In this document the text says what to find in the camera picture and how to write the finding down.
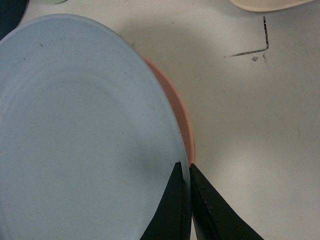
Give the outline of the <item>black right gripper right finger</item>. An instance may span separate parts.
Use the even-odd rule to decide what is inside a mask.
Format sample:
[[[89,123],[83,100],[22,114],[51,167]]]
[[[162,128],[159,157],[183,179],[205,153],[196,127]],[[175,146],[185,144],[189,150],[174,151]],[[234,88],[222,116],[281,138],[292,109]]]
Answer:
[[[198,240],[261,240],[224,200],[202,172],[191,164],[191,209]]]

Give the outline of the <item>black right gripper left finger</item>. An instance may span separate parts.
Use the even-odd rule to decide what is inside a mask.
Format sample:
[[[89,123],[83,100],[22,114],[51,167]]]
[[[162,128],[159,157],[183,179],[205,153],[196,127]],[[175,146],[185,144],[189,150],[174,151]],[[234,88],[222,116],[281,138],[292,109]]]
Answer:
[[[142,240],[184,240],[186,238],[186,193],[182,165],[175,163],[156,212]]]

